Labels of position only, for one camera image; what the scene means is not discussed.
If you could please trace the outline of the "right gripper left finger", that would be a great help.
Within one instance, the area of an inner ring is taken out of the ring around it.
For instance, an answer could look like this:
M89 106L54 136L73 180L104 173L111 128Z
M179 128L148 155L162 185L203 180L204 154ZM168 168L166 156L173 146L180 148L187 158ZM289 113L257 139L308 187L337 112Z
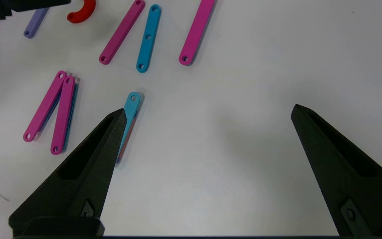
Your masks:
M127 119L107 115L9 216L13 237L99 237Z

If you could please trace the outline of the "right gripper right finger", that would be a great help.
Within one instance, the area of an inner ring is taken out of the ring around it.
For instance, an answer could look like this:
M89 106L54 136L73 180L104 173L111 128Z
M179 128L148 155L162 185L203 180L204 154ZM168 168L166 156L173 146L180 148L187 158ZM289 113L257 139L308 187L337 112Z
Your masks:
M291 120L341 237L382 237L382 167L313 110Z

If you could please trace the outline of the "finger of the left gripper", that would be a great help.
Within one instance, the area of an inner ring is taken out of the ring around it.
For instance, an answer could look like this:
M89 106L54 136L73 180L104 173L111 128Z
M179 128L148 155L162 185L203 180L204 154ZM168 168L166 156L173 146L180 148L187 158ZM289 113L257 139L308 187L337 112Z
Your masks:
M13 0L12 10L15 12L26 12L70 3L71 0Z

